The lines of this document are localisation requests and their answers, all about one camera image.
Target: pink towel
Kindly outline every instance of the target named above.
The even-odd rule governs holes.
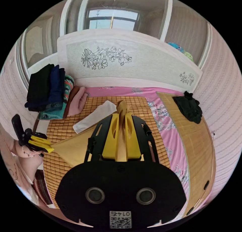
[[[81,87],[78,93],[74,96],[73,100],[71,101],[67,116],[72,116],[81,113],[87,98],[87,94],[84,93],[85,90],[85,87]]]

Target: black cloth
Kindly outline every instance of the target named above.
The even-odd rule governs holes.
[[[27,102],[24,106],[29,109],[29,111],[44,111],[46,106],[49,104],[60,103],[64,99],[64,81],[65,81],[65,70],[64,68],[59,68],[59,65],[56,65],[51,69],[49,74],[50,80],[50,91],[48,99],[43,102]]]
[[[173,97],[181,113],[191,122],[199,124],[201,122],[202,110],[199,107],[199,101],[192,97],[192,93],[187,91],[184,96]]]
[[[31,74],[27,102],[40,103],[48,100],[50,93],[50,71],[52,68],[54,68],[54,64],[48,64],[37,73]]]

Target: window frame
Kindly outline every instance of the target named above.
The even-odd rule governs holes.
[[[108,16],[108,17],[88,17],[89,16],[89,12],[91,10],[104,10],[106,8],[89,8],[86,10],[86,15],[85,15],[85,20],[84,20],[84,30],[87,30],[89,29],[89,26],[90,26],[90,21],[91,20],[111,20],[112,17],[111,16]],[[130,11],[130,12],[133,12],[133,13],[137,13],[137,18],[136,20],[134,19],[129,19],[129,18],[123,18],[123,17],[113,17],[113,19],[115,20],[126,20],[126,21],[131,21],[131,22],[134,22],[134,29],[133,31],[138,31],[138,27],[139,27],[139,17],[140,17],[140,14],[138,11],[133,11],[133,10],[128,10],[128,9],[125,9],[125,11]]]

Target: pink bedsheet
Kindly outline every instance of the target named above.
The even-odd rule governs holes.
[[[86,88],[86,92],[91,97],[98,96],[138,96],[145,97],[148,105],[151,108],[152,114],[156,121],[157,127],[163,139],[167,155],[170,161],[171,170],[180,179],[183,189],[186,194],[187,201],[189,199],[190,186],[189,186],[189,171],[186,158],[186,152],[183,147],[181,137],[167,112],[161,99],[156,92],[171,93],[175,95],[183,95],[183,93],[165,89],[165,88],[130,88],[130,87],[92,87]],[[181,219],[186,210],[187,202],[173,220]]]

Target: bed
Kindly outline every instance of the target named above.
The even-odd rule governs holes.
[[[201,70],[169,44],[137,32],[74,32],[60,37],[57,48],[60,66],[75,79],[75,85],[87,87],[88,99],[80,115],[50,121],[45,130],[48,138],[59,142],[76,135],[72,126],[105,100],[128,100],[131,112],[152,127],[160,163],[182,183],[187,201],[173,221],[200,207],[214,182],[213,141],[204,118],[199,125],[186,120],[172,96],[193,92]],[[69,169],[56,153],[45,155],[45,181],[57,209],[56,189]]]

